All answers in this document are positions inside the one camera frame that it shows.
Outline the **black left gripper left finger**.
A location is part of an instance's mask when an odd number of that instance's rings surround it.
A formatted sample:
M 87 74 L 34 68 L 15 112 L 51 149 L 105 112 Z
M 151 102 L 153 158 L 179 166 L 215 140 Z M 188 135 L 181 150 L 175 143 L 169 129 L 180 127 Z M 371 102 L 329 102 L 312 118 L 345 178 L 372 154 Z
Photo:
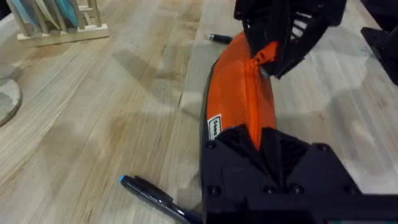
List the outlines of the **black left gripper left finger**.
M 202 129 L 200 175 L 207 215 L 249 210 L 252 202 L 280 192 L 243 125 L 226 129 L 214 139 L 208 128 Z

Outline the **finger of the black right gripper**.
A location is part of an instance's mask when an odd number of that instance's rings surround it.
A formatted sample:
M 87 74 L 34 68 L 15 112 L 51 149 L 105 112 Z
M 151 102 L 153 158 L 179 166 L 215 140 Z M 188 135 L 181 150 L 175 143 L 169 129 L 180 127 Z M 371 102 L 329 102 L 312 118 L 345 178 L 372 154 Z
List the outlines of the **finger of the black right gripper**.
M 281 78 L 289 73 L 316 46 L 329 25 L 324 16 L 296 12 L 287 36 L 279 39 L 275 60 L 264 65 L 264 76 Z
M 252 56 L 271 42 L 280 44 L 281 15 L 279 12 L 248 12 L 245 15 L 242 23 Z

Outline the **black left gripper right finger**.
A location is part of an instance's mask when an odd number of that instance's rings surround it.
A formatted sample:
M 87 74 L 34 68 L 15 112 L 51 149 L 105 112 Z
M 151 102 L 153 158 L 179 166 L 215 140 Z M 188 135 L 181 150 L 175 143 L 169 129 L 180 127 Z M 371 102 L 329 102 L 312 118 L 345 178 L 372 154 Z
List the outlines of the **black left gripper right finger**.
M 259 200 L 282 195 L 363 194 L 327 144 L 310 144 L 277 129 L 264 128 L 259 153 L 273 181 L 263 186 Z

